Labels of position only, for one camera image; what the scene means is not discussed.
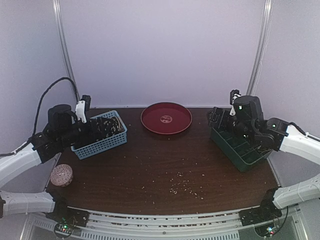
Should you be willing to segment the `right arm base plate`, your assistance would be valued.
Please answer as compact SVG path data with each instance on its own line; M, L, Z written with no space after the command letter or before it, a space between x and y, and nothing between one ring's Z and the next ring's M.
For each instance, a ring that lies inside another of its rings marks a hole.
M274 205L272 200L262 200L260 206L241 210L238 214L244 227L279 218L282 216L282 211Z

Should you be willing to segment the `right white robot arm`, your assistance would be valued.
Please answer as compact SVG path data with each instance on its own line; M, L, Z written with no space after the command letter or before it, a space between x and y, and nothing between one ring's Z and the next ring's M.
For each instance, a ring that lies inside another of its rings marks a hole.
M303 131L294 122L273 117L264 119L257 96L230 92L231 109L214 107L207 113L213 130L227 132L248 144L277 152L290 153L313 163L320 163L320 139ZM273 188L266 192L256 210L259 220L268 220L277 210L306 202L320 196L320 176L289 187Z

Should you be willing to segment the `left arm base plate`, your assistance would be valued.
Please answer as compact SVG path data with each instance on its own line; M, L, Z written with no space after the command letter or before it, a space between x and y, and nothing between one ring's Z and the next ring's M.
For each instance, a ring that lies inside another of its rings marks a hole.
M65 198L56 199L52 212L45 213L46 218L55 221L53 233L60 239L69 238L80 227L86 227L90 213L68 207Z

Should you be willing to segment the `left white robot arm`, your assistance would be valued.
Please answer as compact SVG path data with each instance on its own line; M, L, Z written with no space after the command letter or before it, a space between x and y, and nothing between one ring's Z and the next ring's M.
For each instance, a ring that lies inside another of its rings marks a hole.
M0 185L35 166L43 164L66 148L82 142L90 143L106 138L107 119L86 118L86 103L79 101L76 110L59 104L48 110L48 123L42 132L33 134L22 146L0 156ZM57 196L46 191L38 193L0 192L0 216L20 213L53 213L61 222L72 218L72 211Z

